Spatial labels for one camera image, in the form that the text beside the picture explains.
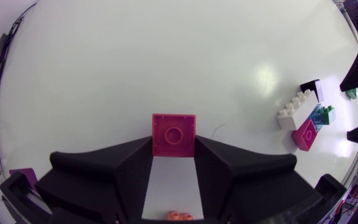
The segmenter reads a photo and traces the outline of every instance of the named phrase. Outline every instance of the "green piece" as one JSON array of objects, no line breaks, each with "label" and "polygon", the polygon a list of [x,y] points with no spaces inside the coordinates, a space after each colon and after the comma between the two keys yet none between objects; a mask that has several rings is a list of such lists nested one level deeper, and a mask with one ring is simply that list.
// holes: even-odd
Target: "green piece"
[{"label": "green piece", "polygon": [[357,98],[356,89],[346,90],[346,94],[350,99],[355,100]]},{"label": "green piece", "polygon": [[318,110],[318,119],[323,122],[323,125],[331,124],[335,120],[335,108],[324,106],[321,110]]}]

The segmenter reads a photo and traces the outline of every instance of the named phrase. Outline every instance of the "white lego brick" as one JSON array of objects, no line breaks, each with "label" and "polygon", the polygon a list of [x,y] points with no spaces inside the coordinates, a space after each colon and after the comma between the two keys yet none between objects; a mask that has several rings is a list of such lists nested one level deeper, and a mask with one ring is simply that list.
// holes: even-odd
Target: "white lego brick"
[{"label": "white lego brick", "polygon": [[298,128],[306,121],[310,113],[318,104],[314,91],[301,91],[291,102],[285,105],[285,108],[278,112],[278,122],[283,130],[298,130]]}]

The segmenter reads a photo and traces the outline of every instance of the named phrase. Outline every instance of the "white tabletop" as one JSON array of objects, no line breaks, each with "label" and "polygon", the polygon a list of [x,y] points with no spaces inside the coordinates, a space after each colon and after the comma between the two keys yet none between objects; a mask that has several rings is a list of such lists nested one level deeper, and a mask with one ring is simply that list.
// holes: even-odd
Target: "white tabletop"
[{"label": "white tabletop", "polygon": [[[293,153],[313,187],[326,173],[341,181],[358,151],[346,140],[358,126],[358,90],[351,101],[339,84],[357,51],[330,0],[40,1],[2,79],[3,164],[41,178],[53,151],[150,136],[152,113],[195,114],[197,135]],[[317,78],[336,120],[304,152],[276,117],[300,84]],[[202,218],[194,162],[155,157],[144,217],[174,209]]]}]

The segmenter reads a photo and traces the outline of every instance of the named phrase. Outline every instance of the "orange lego piece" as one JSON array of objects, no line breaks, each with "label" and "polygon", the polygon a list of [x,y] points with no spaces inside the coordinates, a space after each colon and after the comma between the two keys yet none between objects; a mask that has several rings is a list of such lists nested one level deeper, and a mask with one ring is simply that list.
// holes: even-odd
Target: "orange lego piece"
[{"label": "orange lego piece", "polygon": [[188,221],[193,220],[193,216],[189,213],[179,214],[177,212],[168,212],[167,220],[169,221]]}]

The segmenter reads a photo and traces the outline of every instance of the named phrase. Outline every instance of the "teal lego brick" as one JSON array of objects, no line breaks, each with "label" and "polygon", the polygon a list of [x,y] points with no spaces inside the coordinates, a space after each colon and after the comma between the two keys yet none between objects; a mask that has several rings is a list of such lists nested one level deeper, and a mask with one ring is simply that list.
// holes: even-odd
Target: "teal lego brick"
[{"label": "teal lego brick", "polygon": [[321,103],[317,104],[314,110],[309,115],[308,119],[310,119],[313,122],[314,128],[316,128],[317,133],[320,131],[320,129],[323,127],[323,121],[321,120],[319,114],[322,111]]},{"label": "teal lego brick", "polygon": [[323,122],[323,125],[329,125],[335,120],[335,108],[332,106],[328,106],[328,108],[324,106],[318,110],[318,113],[318,119]]},{"label": "teal lego brick", "polygon": [[346,90],[346,95],[350,98],[355,100],[357,98],[356,89]]}]

